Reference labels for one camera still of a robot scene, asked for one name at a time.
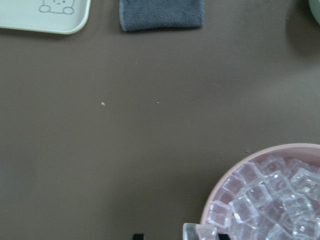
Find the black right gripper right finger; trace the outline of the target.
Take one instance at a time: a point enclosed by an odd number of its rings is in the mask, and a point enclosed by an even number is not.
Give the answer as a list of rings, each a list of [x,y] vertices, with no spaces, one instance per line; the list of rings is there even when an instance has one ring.
[[[219,240],[229,240],[229,235],[224,233],[218,233],[217,237]]]

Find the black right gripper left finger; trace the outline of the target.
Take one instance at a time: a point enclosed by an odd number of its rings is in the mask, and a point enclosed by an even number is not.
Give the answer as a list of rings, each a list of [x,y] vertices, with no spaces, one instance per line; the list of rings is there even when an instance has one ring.
[[[145,234],[144,233],[134,233],[132,236],[132,240],[144,240]]]

